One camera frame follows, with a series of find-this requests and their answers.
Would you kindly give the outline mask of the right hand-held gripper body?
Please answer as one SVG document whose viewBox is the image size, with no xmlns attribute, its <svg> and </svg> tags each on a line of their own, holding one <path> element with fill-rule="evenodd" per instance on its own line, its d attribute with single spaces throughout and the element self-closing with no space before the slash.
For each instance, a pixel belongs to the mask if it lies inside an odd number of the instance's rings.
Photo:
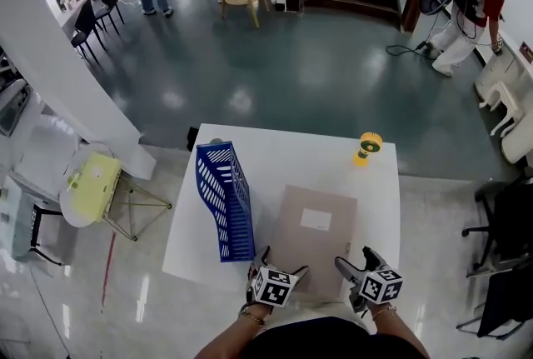
<svg viewBox="0 0 533 359">
<path fill-rule="evenodd" d="M 356 279 L 349 296 L 355 312 L 363 312 L 369 304 L 382 305 L 396 300 L 403 278 L 392 269 L 365 272 Z"/>
</svg>

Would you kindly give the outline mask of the black dining chair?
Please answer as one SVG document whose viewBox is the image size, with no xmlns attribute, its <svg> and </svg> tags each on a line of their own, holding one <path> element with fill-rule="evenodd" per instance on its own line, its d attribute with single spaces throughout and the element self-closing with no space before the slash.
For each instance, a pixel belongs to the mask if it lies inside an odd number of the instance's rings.
<svg viewBox="0 0 533 359">
<path fill-rule="evenodd" d="M 112 11 L 116 10 L 120 18 L 120 21 L 124 22 L 120 9 L 117 6 L 117 3 L 118 3 L 118 0 L 102 0 L 102 7 L 99 8 L 95 12 L 95 18 L 96 18 L 98 25 L 104 32 L 107 32 L 107 26 L 104 22 L 104 19 L 107 18 L 111 22 L 112 27 L 114 28 L 117 35 L 119 35 L 119 31 L 117 30 L 116 24 L 112 18 Z"/>
<path fill-rule="evenodd" d="M 75 29 L 76 34 L 71 39 L 72 46 L 78 49 L 82 53 L 82 56 L 87 59 L 87 55 L 83 48 L 86 47 L 92 55 L 93 60 L 97 64 L 100 64 L 88 43 L 90 35 L 94 33 L 102 49 L 106 50 L 105 46 L 103 45 L 102 39 L 100 38 L 100 35 L 97 31 L 97 20 L 92 8 L 92 2 L 90 0 L 86 1 L 80 7 L 80 11 L 75 22 Z"/>
</svg>

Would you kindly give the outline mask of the white chair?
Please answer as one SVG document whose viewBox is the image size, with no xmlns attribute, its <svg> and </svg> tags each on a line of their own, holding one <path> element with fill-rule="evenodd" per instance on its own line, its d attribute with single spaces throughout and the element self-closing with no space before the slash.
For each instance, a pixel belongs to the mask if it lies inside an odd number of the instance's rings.
<svg viewBox="0 0 533 359">
<path fill-rule="evenodd" d="M 533 111 L 528 112 L 501 140 L 501 153 L 510 164 L 523 157 L 533 161 Z"/>
</svg>

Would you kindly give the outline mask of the person's dark top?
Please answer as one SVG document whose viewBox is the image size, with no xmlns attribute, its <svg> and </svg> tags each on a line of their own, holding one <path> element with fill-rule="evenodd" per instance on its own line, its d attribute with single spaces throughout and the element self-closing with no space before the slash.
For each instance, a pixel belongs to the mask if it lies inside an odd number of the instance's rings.
<svg viewBox="0 0 533 359">
<path fill-rule="evenodd" d="M 336 317 L 295 322 L 253 338 L 239 359 L 425 359 L 409 342 Z"/>
</svg>

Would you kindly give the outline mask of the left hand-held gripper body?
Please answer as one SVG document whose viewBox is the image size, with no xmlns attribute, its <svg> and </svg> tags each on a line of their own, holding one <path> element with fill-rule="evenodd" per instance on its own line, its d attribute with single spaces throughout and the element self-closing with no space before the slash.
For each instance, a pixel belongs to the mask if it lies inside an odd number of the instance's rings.
<svg viewBox="0 0 533 359">
<path fill-rule="evenodd" d="M 301 270 L 287 273 L 274 267 L 251 264 L 248 270 L 246 304 L 261 303 L 283 308 L 300 279 Z"/>
</svg>

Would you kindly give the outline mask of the table with pale tablecloth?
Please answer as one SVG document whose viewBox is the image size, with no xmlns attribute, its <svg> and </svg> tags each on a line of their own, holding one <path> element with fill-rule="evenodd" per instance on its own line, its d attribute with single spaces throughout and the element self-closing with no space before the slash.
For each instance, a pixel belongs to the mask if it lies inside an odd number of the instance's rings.
<svg viewBox="0 0 533 359">
<path fill-rule="evenodd" d="M 6 176 L 0 187 L 0 245 L 15 261 L 30 255 L 32 210 L 37 199 Z"/>
</svg>

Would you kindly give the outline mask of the yellow sponge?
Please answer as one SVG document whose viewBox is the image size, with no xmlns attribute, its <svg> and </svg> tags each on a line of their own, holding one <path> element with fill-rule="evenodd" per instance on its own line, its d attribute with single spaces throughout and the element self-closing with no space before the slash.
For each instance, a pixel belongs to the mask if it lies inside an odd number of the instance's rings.
<svg viewBox="0 0 533 359">
<path fill-rule="evenodd" d="M 91 152 L 78 171 L 77 189 L 71 190 L 73 210 L 84 222 L 99 222 L 114 194 L 121 164 L 114 157 Z"/>
</svg>

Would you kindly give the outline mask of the yellow tape roll toy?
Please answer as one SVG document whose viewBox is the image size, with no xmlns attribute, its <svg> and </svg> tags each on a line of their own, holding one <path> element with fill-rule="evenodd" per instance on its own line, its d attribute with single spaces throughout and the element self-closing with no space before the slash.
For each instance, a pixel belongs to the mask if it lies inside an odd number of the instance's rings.
<svg viewBox="0 0 533 359">
<path fill-rule="evenodd" d="M 353 163 L 359 167 L 365 167 L 368 163 L 368 157 L 378 153 L 382 149 L 382 138 L 374 132 L 365 132 L 361 135 L 359 150 L 353 157 Z"/>
</svg>

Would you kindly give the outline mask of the person's left forearm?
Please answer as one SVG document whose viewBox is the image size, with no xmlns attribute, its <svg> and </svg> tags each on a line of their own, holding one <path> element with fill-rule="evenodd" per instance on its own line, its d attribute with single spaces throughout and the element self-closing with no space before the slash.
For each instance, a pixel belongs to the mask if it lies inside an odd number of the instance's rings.
<svg viewBox="0 0 533 359">
<path fill-rule="evenodd" d="M 207 343 L 194 359 L 237 359 L 245 346 L 258 334 L 271 307 L 257 303 L 244 307 L 238 318 Z"/>
</svg>

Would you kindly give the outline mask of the person's right forearm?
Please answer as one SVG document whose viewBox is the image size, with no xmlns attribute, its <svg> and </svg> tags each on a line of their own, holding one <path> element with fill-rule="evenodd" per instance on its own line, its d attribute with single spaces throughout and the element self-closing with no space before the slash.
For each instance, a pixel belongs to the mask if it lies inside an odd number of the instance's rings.
<svg viewBox="0 0 533 359">
<path fill-rule="evenodd" d="M 421 341 L 398 315 L 396 307 L 390 303 L 374 304 L 370 302 L 367 308 L 378 333 L 399 337 L 410 343 L 425 359 L 430 359 Z"/>
</svg>

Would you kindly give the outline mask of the white cabinet desk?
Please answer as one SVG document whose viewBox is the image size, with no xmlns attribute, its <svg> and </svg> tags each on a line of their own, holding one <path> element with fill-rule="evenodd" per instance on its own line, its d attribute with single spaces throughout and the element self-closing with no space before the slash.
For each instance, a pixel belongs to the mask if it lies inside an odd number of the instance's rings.
<svg viewBox="0 0 533 359">
<path fill-rule="evenodd" d="M 500 38 L 502 52 L 490 57 L 475 81 L 475 91 L 483 101 L 492 85 L 502 81 L 529 108 L 533 106 L 533 47 L 528 42 L 516 42 L 504 32 L 500 32 Z"/>
</svg>

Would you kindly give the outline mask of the black office chair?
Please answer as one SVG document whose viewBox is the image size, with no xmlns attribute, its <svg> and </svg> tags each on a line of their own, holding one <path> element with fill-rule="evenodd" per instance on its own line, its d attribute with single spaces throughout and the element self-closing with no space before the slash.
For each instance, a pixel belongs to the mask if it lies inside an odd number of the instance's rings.
<svg viewBox="0 0 533 359">
<path fill-rule="evenodd" d="M 461 235 L 485 233 L 487 239 L 481 259 L 466 276 L 506 272 L 533 262 L 533 169 L 508 184 L 487 183 L 474 199 L 485 211 L 486 225 L 467 227 Z"/>
<path fill-rule="evenodd" d="M 533 319 L 533 263 L 493 274 L 482 314 L 460 323 L 460 332 L 504 341 Z"/>
</svg>

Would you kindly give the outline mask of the blue file rack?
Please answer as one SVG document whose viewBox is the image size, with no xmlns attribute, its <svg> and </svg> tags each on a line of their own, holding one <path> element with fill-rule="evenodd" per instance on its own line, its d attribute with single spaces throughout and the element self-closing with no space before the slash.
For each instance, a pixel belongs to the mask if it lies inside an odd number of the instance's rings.
<svg viewBox="0 0 533 359">
<path fill-rule="evenodd" d="M 196 146 L 200 198 L 213 215 L 221 262 L 249 262 L 256 255 L 249 186 L 231 142 Z"/>
</svg>

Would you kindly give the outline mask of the black metal chair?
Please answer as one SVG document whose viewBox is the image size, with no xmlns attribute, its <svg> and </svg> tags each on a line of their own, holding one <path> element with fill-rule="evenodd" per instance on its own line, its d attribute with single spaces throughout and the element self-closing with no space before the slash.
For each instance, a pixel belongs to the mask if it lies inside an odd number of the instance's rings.
<svg viewBox="0 0 533 359">
<path fill-rule="evenodd" d="M 43 216 L 62 216 L 61 212 L 53 211 L 53 210 L 47 210 L 40 208 L 37 204 L 33 205 L 32 210 L 32 230 L 31 230 L 31 240 L 30 240 L 30 252 L 34 252 L 37 255 L 39 255 L 41 258 L 45 259 L 46 261 L 55 264 L 59 267 L 62 267 L 63 264 L 61 262 L 57 262 L 53 259 L 51 259 L 49 256 L 47 256 L 44 252 L 41 252 L 38 248 L 40 247 L 40 243 L 38 242 L 38 236 L 40 231 L 40 226 L 42 222 Z"/>
</svg>

